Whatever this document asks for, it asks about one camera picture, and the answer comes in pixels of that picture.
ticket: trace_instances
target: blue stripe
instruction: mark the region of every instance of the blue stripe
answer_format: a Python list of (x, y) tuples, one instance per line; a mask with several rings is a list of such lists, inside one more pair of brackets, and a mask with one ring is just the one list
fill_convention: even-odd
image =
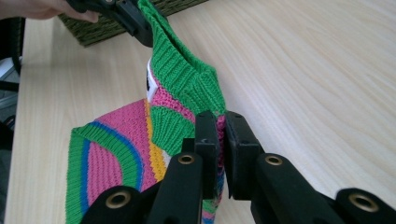
[(214, 220), (213, 219), (210, 219), (210, 218), (202, 218), (202, 223), (204, 223), (204, 224), (213, 224), (214, 223)]
[(89, 208), (88, 204), (88, 153), (90, 152), (90, 141), (84, 139), (81, 158), (81, 211), (85, 214)]
[(134, 160), (137, 164), (137, 179), (136, 179), (136, 186), (133, 186), (135, 189), (142, 189), (142, 179), (143, 179), (143, 162), (140, 158), (140, 155), (138, 151), (136, 150), (136, 147), (131, 143), (131, 141), (126, 138), (125, 136), (117, 133), (113, 129), (107, 127), (106, 125), (100, 123), (99, 121), (94, 121), (91, 123), (92, 126), (100, 128), (102, 130), (105, 130), (108, 134), (113, 135), (117, 139), (119, 139), (127, 148), (129, 151), (132, 153), (132, 156), (134, 157)]

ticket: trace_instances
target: human hand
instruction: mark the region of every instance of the human hand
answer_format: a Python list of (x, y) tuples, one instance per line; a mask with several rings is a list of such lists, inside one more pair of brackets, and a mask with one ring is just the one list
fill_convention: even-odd
[(12, 17), (44, 20), (61, 13), (78, 20), (98, 21), (98, 13), (78, 13), (66, 0), (0, 0), (0, 20)]

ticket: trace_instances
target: colorful knit garment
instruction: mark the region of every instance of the colorful knit garment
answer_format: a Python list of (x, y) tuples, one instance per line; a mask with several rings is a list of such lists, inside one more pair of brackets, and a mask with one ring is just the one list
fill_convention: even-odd
[[(79, 223), (106, 189), (128, 186), (143, 191), (161, 181), (183, 138), (194, 137), (197, 114), (210, 110), (216, 115), (222, 143), (225, 103), (216, 70), (190, 53), (149, 0), (140, 0), (139, 7), (153, 29), (148, 75), (156, 90), (149, 101), (132, 103), (72, 131), (67, 223)], [(213, 223), (221, 198), (222, 153), (219, 157), (219, 195), (204, 200), (203, 223)]]

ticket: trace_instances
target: wooden table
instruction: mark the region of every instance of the wooden table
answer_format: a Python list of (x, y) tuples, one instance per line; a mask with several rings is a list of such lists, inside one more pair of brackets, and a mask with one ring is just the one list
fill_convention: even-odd
[[(169, 21), (267, 152), (330, 197), (358, 187), (396, 207), (394, 1), (213, 0)], [(71, 129), (145, 97), (150, 52), (27, 22), (7, 223), (64, 222)], [(224, 199), (217, 222), (253, 223), (249, 203)]]

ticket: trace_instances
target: green wicker basket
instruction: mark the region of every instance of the green wicker basket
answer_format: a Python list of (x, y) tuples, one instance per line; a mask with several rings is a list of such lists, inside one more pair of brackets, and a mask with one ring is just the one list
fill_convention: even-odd
[[(151, 2), (163, 13), (164, 16), (172, 15), (188, 7), (193, 7), (207, 0), (152, 0)], [(125, 30), (116, 21), (99, 16), (99, 22), (90, 23), (78, 21), (62, 14), (61, 21), (84, 47), (95, 44), (112, 36), (124, 33)]]

